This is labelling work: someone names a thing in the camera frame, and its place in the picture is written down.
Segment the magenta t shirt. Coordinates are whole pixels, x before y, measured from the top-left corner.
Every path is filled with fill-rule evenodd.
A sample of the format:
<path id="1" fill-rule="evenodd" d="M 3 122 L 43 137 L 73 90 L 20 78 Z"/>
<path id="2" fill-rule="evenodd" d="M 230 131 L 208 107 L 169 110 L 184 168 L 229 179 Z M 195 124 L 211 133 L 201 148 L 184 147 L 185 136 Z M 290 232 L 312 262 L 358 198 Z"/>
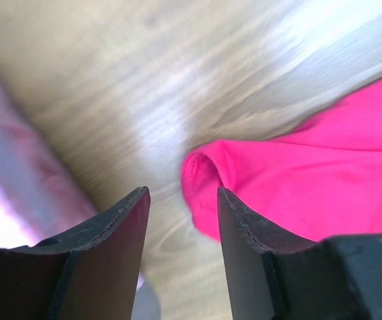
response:
<path id="1" fill-rule="evenodd" d="M 181 188 L 193 224 L 219 240 L 217 190 L 312 241 L 382 233 L 382 79 L 265 141 L 217 140 L 190 152 Z"/>

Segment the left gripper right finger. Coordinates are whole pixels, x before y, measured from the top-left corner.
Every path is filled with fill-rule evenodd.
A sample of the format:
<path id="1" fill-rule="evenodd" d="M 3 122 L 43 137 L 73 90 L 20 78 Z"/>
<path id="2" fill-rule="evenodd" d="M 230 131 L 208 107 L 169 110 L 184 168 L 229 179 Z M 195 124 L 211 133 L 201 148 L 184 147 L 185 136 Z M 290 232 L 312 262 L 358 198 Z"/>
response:
<path id="1" fill-rule="evenodd" d="M 310 241 L 226 188 L 217 208 L 234 319 L 382 319 L 382 234 Z"/>

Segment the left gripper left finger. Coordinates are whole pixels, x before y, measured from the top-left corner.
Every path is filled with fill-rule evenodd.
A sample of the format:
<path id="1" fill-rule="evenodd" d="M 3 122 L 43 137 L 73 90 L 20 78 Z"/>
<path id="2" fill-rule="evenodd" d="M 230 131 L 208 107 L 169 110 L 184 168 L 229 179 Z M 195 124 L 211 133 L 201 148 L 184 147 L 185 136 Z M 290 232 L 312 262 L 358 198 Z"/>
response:
<path id="1" fill-rule="evenodd" d="M 150 202 L 139 187 L 34 247 L 0 249 L 0 319 L 129 319 Z"/>

